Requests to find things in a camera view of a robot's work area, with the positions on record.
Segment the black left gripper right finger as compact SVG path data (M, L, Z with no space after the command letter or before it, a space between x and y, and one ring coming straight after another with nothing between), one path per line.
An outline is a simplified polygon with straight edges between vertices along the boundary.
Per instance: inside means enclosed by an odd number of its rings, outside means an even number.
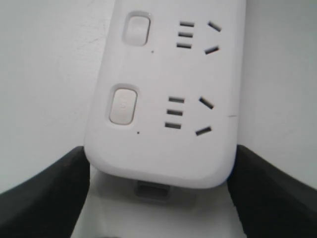
M317 191L238 145L227 180L248 238L315 238Z

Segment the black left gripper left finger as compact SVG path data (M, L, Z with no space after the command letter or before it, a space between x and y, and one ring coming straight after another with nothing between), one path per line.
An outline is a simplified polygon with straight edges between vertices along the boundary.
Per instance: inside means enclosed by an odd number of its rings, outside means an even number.
M90 186L90 164L75 147L27 181L0 195L2 238L69 238Z

